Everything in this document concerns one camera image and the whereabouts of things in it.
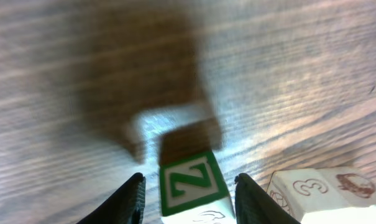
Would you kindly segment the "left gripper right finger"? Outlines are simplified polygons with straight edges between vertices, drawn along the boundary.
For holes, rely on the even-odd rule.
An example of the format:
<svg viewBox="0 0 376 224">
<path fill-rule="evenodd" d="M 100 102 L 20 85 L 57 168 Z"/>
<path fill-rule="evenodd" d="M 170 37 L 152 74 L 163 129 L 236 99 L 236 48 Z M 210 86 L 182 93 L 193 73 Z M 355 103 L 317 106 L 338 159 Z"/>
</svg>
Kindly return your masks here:
<svg viewBox="0 0 376 224">
<path fill-rule="evenodd" d="M 240 173 L 234 181 L 237 224 L 300 224 L 248 174 Z"/>
</svg>

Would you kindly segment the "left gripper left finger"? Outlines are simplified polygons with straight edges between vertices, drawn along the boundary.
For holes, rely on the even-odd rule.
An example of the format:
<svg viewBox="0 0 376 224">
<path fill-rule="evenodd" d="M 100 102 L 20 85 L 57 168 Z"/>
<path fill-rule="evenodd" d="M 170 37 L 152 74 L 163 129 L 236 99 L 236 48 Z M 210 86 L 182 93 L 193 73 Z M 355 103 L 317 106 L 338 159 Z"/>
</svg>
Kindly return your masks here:
<svg viewBox="0 0 376 224">
<path fill-rule="evenodd" d="M 135 173 L 97 209 L 77 224 L 142 224 L 145 184 L 143 174 Z"/>
</svg>

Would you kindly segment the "acorn picture wooden block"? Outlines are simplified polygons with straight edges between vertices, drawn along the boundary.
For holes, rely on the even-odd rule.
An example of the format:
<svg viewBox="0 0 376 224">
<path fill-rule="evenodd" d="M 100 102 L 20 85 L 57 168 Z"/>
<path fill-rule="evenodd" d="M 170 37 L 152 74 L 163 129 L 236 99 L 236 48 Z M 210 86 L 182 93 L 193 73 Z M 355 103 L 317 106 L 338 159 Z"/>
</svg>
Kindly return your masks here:
<svg viewBox="0 0 376 224">
<path fill-rule="evenodd" d="M 317 196 L 315 211 L 302 223 L 376 224 L 376 184 L 351 167 L 318 169 L 329 191 Z"/>
</svg>

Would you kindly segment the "red edged picture block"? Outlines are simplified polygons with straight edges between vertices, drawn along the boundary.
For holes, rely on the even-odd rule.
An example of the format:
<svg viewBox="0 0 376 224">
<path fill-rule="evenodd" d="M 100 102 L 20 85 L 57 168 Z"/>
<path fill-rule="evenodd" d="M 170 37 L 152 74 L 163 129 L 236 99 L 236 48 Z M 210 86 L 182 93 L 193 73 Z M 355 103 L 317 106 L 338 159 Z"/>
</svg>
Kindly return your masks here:
<svg viewBox="0 0 376 224">
<path fill-rule="evenodd" d="M 164 224 L 235 224 L 224 177 L 211 151 L 161 166 L 161 220 Z"/>
</svg>

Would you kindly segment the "plain cream wooden block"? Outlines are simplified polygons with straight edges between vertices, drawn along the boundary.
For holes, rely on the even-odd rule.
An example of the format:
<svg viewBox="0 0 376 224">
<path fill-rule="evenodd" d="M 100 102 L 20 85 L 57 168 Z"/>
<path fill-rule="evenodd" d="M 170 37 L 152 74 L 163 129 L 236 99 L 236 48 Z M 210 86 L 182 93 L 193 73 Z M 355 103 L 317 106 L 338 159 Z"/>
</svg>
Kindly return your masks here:
<svg viewBox="0 0 376 224">
<path fill-rule="evenodd" d="M 347 200 L 315 169 L 276 171 L 267 193 L 300 223 L 311 223 L 316 212 L 349 207 Z"/>
</svg>

